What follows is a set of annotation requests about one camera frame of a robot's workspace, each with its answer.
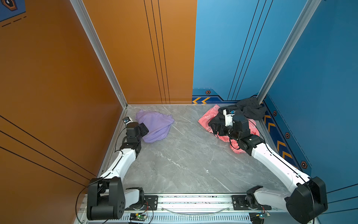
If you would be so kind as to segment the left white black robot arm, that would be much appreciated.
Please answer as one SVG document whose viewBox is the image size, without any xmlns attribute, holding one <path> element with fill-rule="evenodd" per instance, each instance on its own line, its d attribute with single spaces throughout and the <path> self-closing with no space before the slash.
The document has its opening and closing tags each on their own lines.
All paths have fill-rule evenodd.
<svg viewBox="0 0 358 224">
<path fill-rule="evenodd" d="M 99 178 L 90 180 L 87 189 L 87 219 L 119 220 L 125 209 L 145 205 L 142 187 L 123 188 L 122 180 L 141 151 L 141 140 L 149 130 L 143 123 L 123 119 L 126 136 L 113 164 Z"/>
</svg>

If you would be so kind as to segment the dark grey cloth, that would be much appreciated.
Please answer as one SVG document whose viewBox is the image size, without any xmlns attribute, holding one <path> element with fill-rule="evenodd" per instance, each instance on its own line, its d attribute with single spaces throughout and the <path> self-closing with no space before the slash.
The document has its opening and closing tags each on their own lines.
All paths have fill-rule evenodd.
<svg viewBox="0 0 358 224">
<path fill-rule="evenodd" d="M 212 119 L 224 121 L 224 109 L 235 110 L 235 115 L 245 116 L 246 118 L 253 120 L 262 119 L 267 111 L 265 106 L 258 103 L 256 97 L 251 97 L 240 100 L 234 105 L 220 107 L 218 109 L 218 114 Z"/>
</svg>

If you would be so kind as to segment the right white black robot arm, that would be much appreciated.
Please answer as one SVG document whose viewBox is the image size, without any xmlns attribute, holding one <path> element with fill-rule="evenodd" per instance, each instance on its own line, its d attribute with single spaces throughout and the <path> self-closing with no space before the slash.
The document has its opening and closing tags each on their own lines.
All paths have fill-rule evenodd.
<svg viewBox="0 0 358 224">
<path fill-rule="evenodd" d="M 252 210 L 263 206 L 276 207 L 288 212 L 298 223 L 314 223 L 317 216 L 328 209 L 326 186 L 319 177 L 310 177 L 284 160 L 266 144 L 266 141 L 251 133 L 249 120 L 244 116 L 218 116 L 209 121 L 214 135 L 227 136 L 267 167 L 287 188 L 287 193 L 269 190 L 257 185 L 246 193 L 246 205 Z"/>
</svg>

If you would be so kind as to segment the lavender purple cloth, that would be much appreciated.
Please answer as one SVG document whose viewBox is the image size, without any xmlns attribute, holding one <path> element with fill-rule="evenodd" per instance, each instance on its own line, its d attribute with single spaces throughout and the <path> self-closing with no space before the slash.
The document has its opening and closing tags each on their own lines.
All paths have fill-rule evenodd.
<svg viewBox="0 0 358 224">
<path fill-rule="evenodd" d="M 144 110 L 136 113 L 136 120 L 139 123 L 144 123 L 149 130 L 148 134 L 143 137 L 146 143 L 154 143 L 165 139 L 174 123 L 174 119 L 170 114 Z"/>
</svg>

